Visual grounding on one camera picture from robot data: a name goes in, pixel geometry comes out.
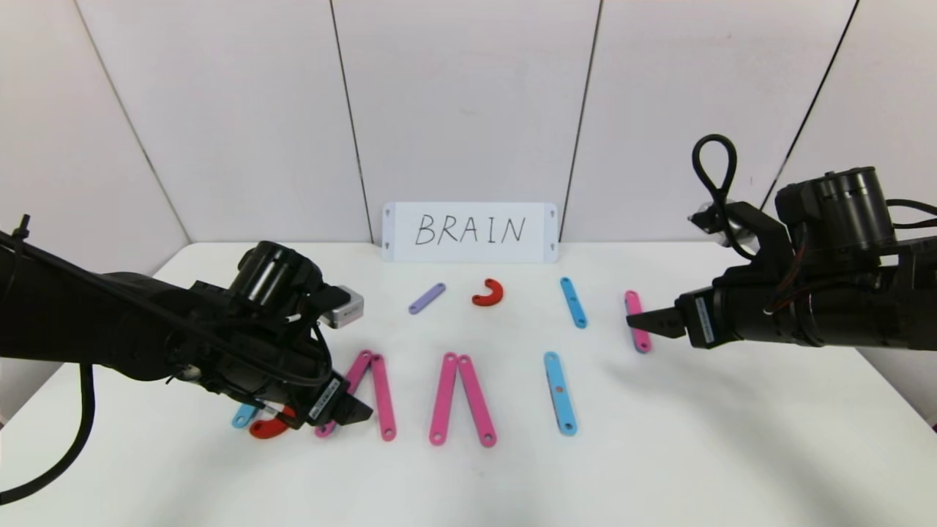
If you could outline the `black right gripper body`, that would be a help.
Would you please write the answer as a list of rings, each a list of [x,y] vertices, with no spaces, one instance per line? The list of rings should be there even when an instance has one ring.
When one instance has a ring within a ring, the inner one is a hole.
[[[677,297],[675,307],[690,344],[713,349],[737,341],[769,343],[774,321],[764,307],[774,290],[771,283],[715,280],[712,286]]]

